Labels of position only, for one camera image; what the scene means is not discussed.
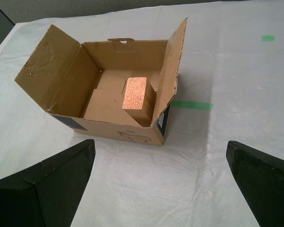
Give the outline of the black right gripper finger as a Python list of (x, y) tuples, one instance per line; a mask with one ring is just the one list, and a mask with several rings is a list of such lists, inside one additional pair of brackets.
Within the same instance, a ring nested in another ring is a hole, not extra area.
[(261, 227), (284, 227), (284, 160), (229, 141), (232, 176)]
[(69, 227), (94, 159), (88, 139), (0, 179), (0, 227)]

